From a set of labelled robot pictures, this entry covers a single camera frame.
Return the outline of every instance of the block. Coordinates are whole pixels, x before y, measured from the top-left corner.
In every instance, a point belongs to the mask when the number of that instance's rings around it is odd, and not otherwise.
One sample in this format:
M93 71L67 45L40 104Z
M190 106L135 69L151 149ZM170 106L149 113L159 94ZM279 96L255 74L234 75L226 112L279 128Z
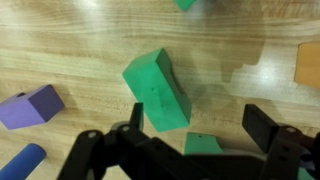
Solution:
M51 85L29 94L19 93L0 104L0 121L7 129L48 122L64 104Z
M36 144L28 144L0 170L0 179L25 180L46 157L46 152Z
M299 168L298 180L314 180L314 178L304 168Z
M196 0L174 0L175 3L179 6L179 8L183 11L189 9L189 7L196 1Z
M123 72L134 96L158 132L187 127L191 103L171 74L171 62L163 49L141 56Z
M212 135L191 133L186 136L184 154L220 154L223 150L220 148L217 138Z
M294 81L320 89L320 42L299 45Z

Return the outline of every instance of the blue foam cylinder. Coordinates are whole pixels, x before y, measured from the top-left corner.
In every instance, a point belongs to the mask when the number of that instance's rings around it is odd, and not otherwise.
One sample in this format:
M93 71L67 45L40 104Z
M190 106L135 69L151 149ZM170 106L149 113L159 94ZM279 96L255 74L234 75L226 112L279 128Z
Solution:
M28 144L0 171L0 180L25 180L46 157L46 152L36 144Z

